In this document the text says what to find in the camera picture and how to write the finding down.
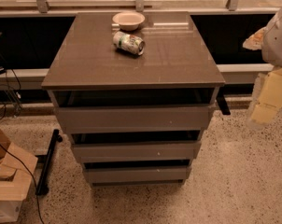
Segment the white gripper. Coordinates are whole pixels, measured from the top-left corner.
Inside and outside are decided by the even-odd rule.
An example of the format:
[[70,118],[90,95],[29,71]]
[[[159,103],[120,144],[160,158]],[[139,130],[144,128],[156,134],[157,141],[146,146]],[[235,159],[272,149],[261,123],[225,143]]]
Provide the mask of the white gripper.
[[[261,49],[262,58],[282,67],[282,7],[267,23],[243,43],[244,49]],[[258,74],[247,112],[247,126],[259,129],[271,123],[282,108],[282,68]]]

